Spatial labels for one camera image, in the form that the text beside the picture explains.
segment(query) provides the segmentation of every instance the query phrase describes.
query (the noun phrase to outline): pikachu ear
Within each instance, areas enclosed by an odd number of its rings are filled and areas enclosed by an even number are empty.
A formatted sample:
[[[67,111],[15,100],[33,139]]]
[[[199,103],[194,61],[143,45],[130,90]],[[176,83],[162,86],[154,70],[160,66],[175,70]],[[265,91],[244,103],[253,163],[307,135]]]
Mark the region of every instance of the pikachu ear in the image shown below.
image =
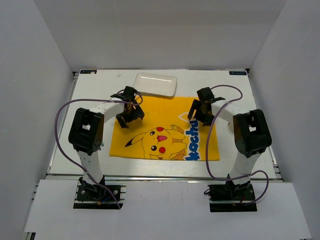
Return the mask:
[[[144,132],[144,133],[141,133],[141,134],[135,136],[130,141],[128,141],[127,144],[124,147],[131,146],[132,144],[135,144],[135,143],[141,141],[144,138],[145,134],[146,133]]]

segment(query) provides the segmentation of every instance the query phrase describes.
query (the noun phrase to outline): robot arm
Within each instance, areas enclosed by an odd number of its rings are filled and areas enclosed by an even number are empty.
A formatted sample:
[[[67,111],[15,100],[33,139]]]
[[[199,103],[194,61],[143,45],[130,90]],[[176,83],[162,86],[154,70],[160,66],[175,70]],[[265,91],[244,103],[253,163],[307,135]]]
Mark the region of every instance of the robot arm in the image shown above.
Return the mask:
[[[106,123],[112,117],[123,113],[124,110],[125,110],[124,103],[105,102],[90,109],[89,112],[99,114],[99,115],[102,114],[104,118],[103,123]],[[91,126],[86,125],[86,126],[83,126],[83,128],[86,129],[87,131],[90,131]],[[100,181],[103,182],[104,175],[102,174],[100,169],[99,156],[98,156],[98,151],[96,149],[97,148],[99,149],[99,147],[101,146],[102,138],[103,137],[99,135],[98,139],[95,140],[96,141],[94,143],[95,151],[92,152],[91,155],[81,150],[76,151],[76,153],[80,157],[81,165],[84,166],[88,170],[88,172],[91,174],[91,176],[99,182]],[[91,185],[94,184],[85,172],[83,173],[83,180],[88,184],[91,184]]]
[[[212,115],[216,115],[220,108],[226,103],[226,101],[221,100],[211,104]],[[234,117],[239,115],[249,115],[250,111],[244,108],[240,108],[232,103],[228,104],[223,111],[219,114],[219,117],[228,122],[229,129],[234,131]],[[260,157],[260,153],[251,155],[250,157],[246,157],[244,154],[238,151],[235,159],[235,163],[231,172],[229,173],[230,178],[236,178],[243,175],[250,175],[256,161]],[[250,177],[244,177],[240,179],[236,179],[232,181],[235,186],[246,186],[248,182],[250,182]]]
[[[226,103],[222,97],[215,97],[209,87],[197,91],[199,100],[194,100],[188,114],[205,126],[211,125],[214,116]],[[247,110],[229,103],[219,114],[219,117],[229,123],[229,129],[234,132],[234,142],[238,150],[234,166],[227,178],[231,192],[248,189],[250,174],[253,167],[267,147],[272,143],[265,116],[260,109]]]
[[[102,185],[105,184],[105,180],[100,169],[98,150],[103,140],[104,123],[116,117],[122,128],[128,128],[127,123],[138,118],[143,119],[145,114],[135,100],[137,93],[133,87],[126,86],[123,93],[111,96],[124,102],[112,102],[116,100],[112,99],[111,102],[91,109],[79,108],[75,113],[68,140],[79,155],[81,165]],[[85,172],[80,182],[92,192],[99,191],[100,187],[95,185]]]

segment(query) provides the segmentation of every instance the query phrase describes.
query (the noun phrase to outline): red cheek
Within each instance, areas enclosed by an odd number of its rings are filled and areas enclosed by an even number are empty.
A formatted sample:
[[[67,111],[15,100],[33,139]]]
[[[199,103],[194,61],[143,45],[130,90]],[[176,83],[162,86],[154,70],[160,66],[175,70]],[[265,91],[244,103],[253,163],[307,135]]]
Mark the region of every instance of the red cheek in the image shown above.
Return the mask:
[[[159,152],[161,154],[164,154],[166,152],[166,149],[162,146],[162,147],[159,148]]]

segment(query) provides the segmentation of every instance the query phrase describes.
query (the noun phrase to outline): white panel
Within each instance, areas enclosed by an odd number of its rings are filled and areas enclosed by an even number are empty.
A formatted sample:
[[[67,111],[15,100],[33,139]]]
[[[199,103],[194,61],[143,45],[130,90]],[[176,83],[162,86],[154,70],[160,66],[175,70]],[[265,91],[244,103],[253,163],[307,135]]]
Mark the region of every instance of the white panel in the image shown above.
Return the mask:
[[[286,0],[35,0],[73,71],[250,68]]]
[[[72,72],[32,0],[0,5],[0,238],[17,240],[46,175]]]
[[[284,179],[320,239],[320,1],[289,0],[251,70]]]
[[[98,70],[97,74],[80,74],[72,99],[109,99],[110,95],[123,89],[126,85],[132,86],[139,72],[140,70]],[[256,109],[256,103],[246,75],[229,75],[228,71],[195,70],[143,70],[143,72],[176,77],[175,96],[197,97],[197,90],[201,88],[219,84],[233,85],[243,91],[243,99],[235,104],[245,109]],[[213,92],[218,97],[225,97],[227,100],[239,96],[236,90],[227,87],[217,88]],[[68,142],[75,112],[78,108],[90,109],[96,105],[98,105],[97,102],[75,102],[68,110],[60,141],[65,152],[77,162],[80,162],[79,157],[73,146]],[[238,151],[235,146],[234,135],[228,129],[227,122],[218,118],[216,124],[220,161],[210,161],[209,164],[213,175],[226,177],[233,168]],[[103,174],[114,176],[209,177],[204,161],[165,161],[110,157],[113,128],[114,118],[104,124],[104,147],[99,151]],[[259,169],[266,171],[271,178],[276,177],[269,151],[263,153],[257,160],[253,170]],[[82,171],[57,150],[50,173],[81,174]],[[264,177],[262,173],[254,176],[254,178]]]
[[[36,240],[299,240],[310,233],[291,183],[271,183],[257,212],[210,212],[206,183],[127,184],[121,210],[73,209],[77,181],[42,180],[26,232]],[[254,183],[260,194],[264,183]]]

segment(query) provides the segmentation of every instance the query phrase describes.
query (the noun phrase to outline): yellow towel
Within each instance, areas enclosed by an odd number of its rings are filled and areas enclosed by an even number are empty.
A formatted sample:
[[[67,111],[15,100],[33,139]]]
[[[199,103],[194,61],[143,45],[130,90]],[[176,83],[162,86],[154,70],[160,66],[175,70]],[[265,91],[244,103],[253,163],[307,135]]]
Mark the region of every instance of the yellow towel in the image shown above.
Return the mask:
[[[154,160],[205,160],[209,126],[187,119],[193,97],[144,96],[144,118],[121,128],[114,122],[110,156]],[[220,159],[216,128],[209,143],[209,160]]]

